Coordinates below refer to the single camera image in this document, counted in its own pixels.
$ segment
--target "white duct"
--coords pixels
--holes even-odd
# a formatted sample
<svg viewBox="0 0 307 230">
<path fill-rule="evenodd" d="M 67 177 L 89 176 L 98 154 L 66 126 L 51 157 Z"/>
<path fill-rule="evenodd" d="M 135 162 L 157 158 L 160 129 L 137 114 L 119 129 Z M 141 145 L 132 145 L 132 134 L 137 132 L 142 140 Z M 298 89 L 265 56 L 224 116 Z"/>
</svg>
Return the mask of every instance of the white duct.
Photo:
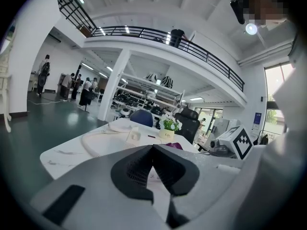
<svg viewBox="0 0 307 230">
<path fill-rule="evenodd" d="M 286 42 L 283 42 L 282 44 L 278 44 L 278 45 L 275 45 L 274 47 L 271 47 L 267 50 L 264 50 L 260 53 L 257 53 L 253 56 L 250 56 L 244 60 L 241 60 L 238 62 L 239 66 L 244 66 L 244 65 L 247 65 L 247 64 L 252 64 L 252 63 L 255 63 L 255 62 L 258 62 L 258 61 L 261 61 L 261 60 L 264 60 L 274 54 L 277 54 L 277 53 L 280 53 L 282 51 L 285 51 L 285 50 L 291 50 L 292 48 L 292 42 L 293 40 L 290 40 L 290 41 L 286 41 Z"/>
</svg>

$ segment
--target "blue chair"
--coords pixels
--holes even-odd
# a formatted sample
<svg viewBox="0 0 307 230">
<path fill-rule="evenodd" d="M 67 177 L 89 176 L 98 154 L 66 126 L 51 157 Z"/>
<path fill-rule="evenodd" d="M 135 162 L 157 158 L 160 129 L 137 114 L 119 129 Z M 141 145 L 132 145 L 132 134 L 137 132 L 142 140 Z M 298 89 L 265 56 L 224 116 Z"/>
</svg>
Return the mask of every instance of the blue chair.
<svg viewBox="0 0 307 230">
<path fill-rule="evenodd" d="M 152 127 L 154 125 L 153 115 L 145 110 L 136 111 L 130 116 L 130 120 L 149 127 Z"/>
</svg>

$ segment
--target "green floor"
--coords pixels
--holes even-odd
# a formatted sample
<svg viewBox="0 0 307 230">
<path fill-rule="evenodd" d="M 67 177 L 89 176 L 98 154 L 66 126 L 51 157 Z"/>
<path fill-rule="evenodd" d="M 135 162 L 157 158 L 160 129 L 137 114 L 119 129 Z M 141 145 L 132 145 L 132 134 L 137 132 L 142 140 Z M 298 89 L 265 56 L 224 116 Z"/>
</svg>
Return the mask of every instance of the green floor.
<svg viewBox="0 0 307 230">
<path fill-rule="evenodd" d="M 45 93 L 43 97 L 57 100 L 51 93 Z M 39 99 L 33 92 L 28 94 L 28 100 L 50 102 Z M 13 119 L 10 134 L 6 132 L 4 122 L 0 122 L 0 159 L 9 185 L 23 200 L 29 201 L 52 181 L 39 160 L 40 154 L 106 122 L 82 111 L 76 103 L 27 104 L 28 117 Z"/>
</svg>

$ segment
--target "white cable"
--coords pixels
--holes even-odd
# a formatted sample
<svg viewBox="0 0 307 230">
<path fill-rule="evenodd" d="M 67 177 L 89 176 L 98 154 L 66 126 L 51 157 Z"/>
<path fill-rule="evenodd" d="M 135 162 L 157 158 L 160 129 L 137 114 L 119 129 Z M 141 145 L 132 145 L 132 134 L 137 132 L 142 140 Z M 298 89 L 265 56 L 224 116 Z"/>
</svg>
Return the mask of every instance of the white cable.
<svg viewBox="0 0 307 230">
<path fill-rule="evenodd" d="M 34 103 L 30 100 L 28 100 L 29 102 L 33 103 L 34 105 L 48 105 L 50 103 L 59 103 L 59 102 L 66 102 L 67 100 L 62 100 L 62 101 L 58 101 L 58 102 L 48 102 L 48 103 Z"/>
<path fill-rule="evenodd" d="M 106 131 L 106 130 L 99 130 L 99 131 L 91 131 L 89 133 L 84 134 L 81 137 L 81 144 L 84 147 L 84 149 L 93 157 L 93 158 L 98 158 L 101 155 L 94 151 L 93 149 L 90 148 L 90 146 L 85 142 L 86 138 L 89 138 L 91 136 L 96 136 L 96 135 L 102 135 L 102 134 L 120 134 L 119 132 L 112 132 L 112 131 Z"/>
</svg>

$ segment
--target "flower pot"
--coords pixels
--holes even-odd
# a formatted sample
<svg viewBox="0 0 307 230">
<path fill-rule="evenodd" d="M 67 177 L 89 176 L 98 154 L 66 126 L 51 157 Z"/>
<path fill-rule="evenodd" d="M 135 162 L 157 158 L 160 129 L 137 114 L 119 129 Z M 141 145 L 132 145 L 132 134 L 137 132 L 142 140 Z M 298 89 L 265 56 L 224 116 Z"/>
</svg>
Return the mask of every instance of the flower pot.
<svg viewBox="0 0 307 230">
<path fill-rule="evenodd" d="M 174 131 L 173 130 L 167 130 L 167 129 L 161 129 L 159 131 L 159 137 L 162 139 L 167 139 L 167 140 L 173 140 L 174 138 Z"/>
</svg>

